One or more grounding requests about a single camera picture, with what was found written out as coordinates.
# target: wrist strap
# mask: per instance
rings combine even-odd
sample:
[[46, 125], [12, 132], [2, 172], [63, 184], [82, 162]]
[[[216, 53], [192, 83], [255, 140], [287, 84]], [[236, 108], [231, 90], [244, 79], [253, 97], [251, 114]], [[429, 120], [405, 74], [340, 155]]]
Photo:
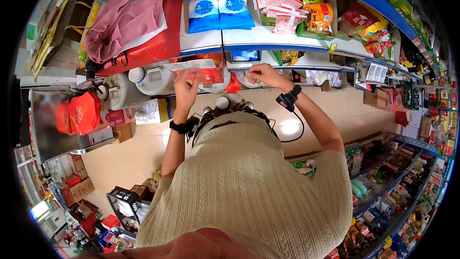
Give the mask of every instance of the wrist strap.
[[302, 87], [299, 85], [294, 86], [294, 89], [292, 89], [290, 92], [287, 94], [280, 94], [277, 98], [276, 101], [286, 108], [289, 112], [294, 112], [294, 103], [297, 101], [297, 95], [302, 91]]

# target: red gift box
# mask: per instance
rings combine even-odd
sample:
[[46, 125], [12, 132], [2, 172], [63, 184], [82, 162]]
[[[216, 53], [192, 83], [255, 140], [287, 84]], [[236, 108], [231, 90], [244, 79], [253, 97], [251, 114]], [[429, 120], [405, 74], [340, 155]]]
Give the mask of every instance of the red gift box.
[[116, 65], [112, 66], [107, 61], [104, 68], [96, 72], [97, 76], [109, 76], [130, 69], [152, 64], [158, 61], [170, 59], [180, 55], [180, 14], [182, 11], [182, 0], [163, 0], [163, 11], [168, 28], [144, 44], [133, 47], [116, 58]]

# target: cream knit sweater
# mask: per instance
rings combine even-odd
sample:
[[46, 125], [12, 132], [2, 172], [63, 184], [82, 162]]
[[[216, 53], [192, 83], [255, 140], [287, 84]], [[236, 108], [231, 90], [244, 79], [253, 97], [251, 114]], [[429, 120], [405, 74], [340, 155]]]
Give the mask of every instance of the cream knit sweater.
[[[209, 130], [229, 120], [239, 124]], [[201, 130], [174, 179], [160, 181], [138, 246], [214, 227], [262, 258], [324, 258], [350, 227], [351, 184], [340, 152], [323, 152], [315, 167], [313, 178], [296, 172], [260, 118], [220, 116]]]

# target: paper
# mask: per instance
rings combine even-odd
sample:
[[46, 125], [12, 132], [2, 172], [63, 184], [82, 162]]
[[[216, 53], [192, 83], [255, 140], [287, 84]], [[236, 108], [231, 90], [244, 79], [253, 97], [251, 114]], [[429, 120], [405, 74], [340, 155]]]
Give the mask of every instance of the paper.
[[190, 68], [206, 69], [206, 68], [216, 68], [216, 64], [213, 59], [196, 59], [186, 62], [177, 62], [164, 64], [164, 67], [168, 68], [171, 71], [179, 71]]

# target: beige tile floor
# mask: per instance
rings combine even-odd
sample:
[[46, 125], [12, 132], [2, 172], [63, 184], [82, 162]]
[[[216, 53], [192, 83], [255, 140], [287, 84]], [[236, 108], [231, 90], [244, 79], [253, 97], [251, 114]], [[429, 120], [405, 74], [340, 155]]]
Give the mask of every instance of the beige tile floor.
[[[322, 108], [334, 121], [344, 142], [353, 141], [378, 131], [399, 132], [400, 125], [394, 123], [395, 114], [374, 109], [362, 103], [363, 91], [346, 89], [339, 92], [321, 92], [318, 87], [304, 87], [303, 92]], [[254, 103], [254, 108], [264, 112], [268, 118], [276, 120], [274, 129], [280, 140], [290, 140], [302, 132], [302, 125], [294, 114], [279, 105], [275, 98], [279, 89], [241, 90], [239, 94]], [[215, 107], [220, 94], [198, 95], [190, 115], [203, 115], [206, 106]], [[169, 122], [161, 124], [133, 124], [134, 137], [121, 144], [96, 149], [82, 155], [88, 175], [96, 190], [86, 197], [101, 208], [106, 215], [113, 213], [106, 198], [114, 186], [130, 189], [141, 184], [146, 178], [152, 178], [161, 160], [169, 139]], [[285, 157], [319, 151], [319, 142], [305, 125], [301, 139], [283, 143]], [[185, 156], [191, 150], [191, 141], [187, 144]]]

